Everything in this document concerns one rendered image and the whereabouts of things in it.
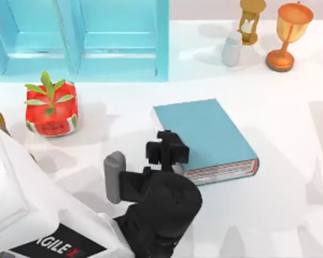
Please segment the pale grey rounded box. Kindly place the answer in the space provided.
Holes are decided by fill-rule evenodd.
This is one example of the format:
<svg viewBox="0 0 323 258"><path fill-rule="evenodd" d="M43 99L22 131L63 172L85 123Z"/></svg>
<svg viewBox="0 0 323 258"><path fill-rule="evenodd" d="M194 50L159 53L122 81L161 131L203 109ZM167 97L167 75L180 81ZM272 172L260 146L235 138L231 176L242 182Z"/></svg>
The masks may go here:
<svg viewBox="0 0 323 258"><path fill-rule="evenodd" d="M126 170L126 158L117 150L104 159L103 166L107 199L118 204L121 202L119 173Z"/></svg>

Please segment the orange gold trophy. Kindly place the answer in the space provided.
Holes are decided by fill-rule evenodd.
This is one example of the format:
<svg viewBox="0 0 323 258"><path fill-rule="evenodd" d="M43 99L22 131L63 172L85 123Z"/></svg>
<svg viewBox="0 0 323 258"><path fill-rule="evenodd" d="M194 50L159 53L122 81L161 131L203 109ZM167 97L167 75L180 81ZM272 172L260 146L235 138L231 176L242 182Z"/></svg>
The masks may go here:
<svg viewBox="0 0 323 258"><path fill-rule="evenodd" d="M282 41L282 46L270 51L266 56L265 63L271 70L287 72L293 68L294 57L287 48L290 43L298 41L304 35L313 17L312 10L300 1L279 7L277 36Z"/></svg>

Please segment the red plant pot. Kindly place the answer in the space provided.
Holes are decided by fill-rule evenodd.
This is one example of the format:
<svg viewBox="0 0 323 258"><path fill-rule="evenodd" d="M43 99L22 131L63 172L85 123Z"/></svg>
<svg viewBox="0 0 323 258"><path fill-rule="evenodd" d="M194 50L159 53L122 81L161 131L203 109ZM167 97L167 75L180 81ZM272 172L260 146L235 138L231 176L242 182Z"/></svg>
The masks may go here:
<svg viewBox="0 0 323 258"><path fill-rule="evenodd" d="M25 84L26 127L43 137L58 137L74 132L79 122L74 83L66 80L53 83L46 71L41 73L40 81L40 85Z"/></svg>

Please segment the light blue rack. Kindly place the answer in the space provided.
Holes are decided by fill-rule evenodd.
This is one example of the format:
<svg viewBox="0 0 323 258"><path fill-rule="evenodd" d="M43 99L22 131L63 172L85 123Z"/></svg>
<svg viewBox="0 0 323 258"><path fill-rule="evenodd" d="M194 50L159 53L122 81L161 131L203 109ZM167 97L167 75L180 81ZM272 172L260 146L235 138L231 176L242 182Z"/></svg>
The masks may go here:
<svg viewBox="0 0 323 258"><path fill-rule="evenodd" d="M0 0L0 82L168 79L169 0Z"/></svg>

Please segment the white bottle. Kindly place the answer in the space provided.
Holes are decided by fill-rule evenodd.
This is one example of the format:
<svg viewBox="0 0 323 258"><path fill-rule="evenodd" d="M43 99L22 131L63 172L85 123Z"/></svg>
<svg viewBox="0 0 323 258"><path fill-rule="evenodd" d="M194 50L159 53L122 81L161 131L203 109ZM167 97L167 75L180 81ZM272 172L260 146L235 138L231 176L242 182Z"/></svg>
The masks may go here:
<svg viewBox="0 0 323 258"><path fill-rule="evenodd" d="M237 65L242 49L242 35L238 31L231 31L223 45L221 60L228 67Z"/></svg>

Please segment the golden hourglass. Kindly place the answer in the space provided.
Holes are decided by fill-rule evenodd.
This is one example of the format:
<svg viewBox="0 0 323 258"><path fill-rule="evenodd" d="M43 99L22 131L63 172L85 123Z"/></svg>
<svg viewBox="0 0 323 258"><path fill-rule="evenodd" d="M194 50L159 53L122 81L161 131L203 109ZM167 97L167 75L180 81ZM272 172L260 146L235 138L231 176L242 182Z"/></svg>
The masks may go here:
<svg viewBox="0 0 323 258"><path fill-rule="evenodd" d="M253 45L257 42L256 32L260 14L266 8L265 0L240 0L242 15L238 26L238 32L242 35L243 45Z"/></svg>

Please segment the teal book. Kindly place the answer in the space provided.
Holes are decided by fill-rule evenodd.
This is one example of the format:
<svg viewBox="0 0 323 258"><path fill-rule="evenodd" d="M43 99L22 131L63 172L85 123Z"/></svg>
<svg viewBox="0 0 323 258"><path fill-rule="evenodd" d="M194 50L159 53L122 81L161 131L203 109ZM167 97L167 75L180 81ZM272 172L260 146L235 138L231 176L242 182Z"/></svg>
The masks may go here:
<svg viewBox="0 0 323 258"><path fill-rule="evenodd" d="M189 147L188 163L174 168L197 186L256 175L256 152L215 98L154 106L152 119Z"/></svg>

